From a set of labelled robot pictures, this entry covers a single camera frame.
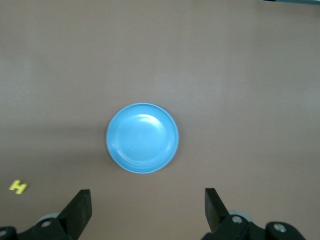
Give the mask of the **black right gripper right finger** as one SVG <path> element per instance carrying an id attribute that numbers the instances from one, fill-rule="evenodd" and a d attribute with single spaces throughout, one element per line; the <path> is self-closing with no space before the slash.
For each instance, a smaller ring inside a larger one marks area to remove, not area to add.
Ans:
<path id="1" fill-rule="evenodd" d="M 205 189 L 204 206 L 211 232 L 201 240 L 306 240 L 288 223 L 271 221 L 261 228 L 239 214 L 230 214 L 215 188 Z"/>

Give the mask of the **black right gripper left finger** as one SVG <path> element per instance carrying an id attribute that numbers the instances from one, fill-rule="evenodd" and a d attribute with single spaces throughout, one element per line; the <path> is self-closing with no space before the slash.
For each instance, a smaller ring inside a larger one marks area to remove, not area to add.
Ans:
<path id="1" fill-rule="evenodd" d="M 0 240 L 78 240 L 91 217 L 91 191 L 82 189 L 59 214 L 49 214 L 23 232 L 0 227 Z"/>

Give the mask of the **yellow foam letter H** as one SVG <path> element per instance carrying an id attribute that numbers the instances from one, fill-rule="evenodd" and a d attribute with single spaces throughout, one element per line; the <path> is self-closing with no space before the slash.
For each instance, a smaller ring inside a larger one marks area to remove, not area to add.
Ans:
<path id="1" fill-rule="evenodd" d="M 27 187 L 27 183 L 24 183 L 21 180 L 17 179 L 12 182 L 12 184 L 9 187 L 9 190 L 14 191 L 17 195 L 20 195 L 27 189 Z"/>

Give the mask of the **blue plate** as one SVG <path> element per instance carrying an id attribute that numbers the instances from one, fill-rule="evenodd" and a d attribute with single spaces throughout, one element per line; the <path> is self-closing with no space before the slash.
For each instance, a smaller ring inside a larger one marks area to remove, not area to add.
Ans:
<path id="1" fill-rule="evenodd" d="M 176 155 L 179 141 L 174 118 L 162 107 L 145 102 L 119 110 L 105 133 L 112 160 L 136 174 L 150 174 L 166 167 Z"/>

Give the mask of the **brown table cover mat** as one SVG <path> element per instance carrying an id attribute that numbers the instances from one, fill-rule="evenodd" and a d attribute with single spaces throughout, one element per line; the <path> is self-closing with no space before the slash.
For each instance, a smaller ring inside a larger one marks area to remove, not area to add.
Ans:
<path id="1" fill-rule="evenodd" d="M 178 127 L 151 174 L 106 148 L 133 103 Z M 0 226 L 22 232 L 89 189 L 80 240 L 200 240 L 205 188 L 258 226 L 320 240 L 320 6 L 0 0 Z"/>

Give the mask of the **black table edge strip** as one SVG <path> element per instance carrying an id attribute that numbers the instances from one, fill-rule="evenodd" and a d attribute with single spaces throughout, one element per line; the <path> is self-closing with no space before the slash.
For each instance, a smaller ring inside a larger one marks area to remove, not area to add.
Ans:
<path id="1" fill-rule="evenodd" d="M 320 0 L 261 0 L 261 1 L 320 6 Z"/>

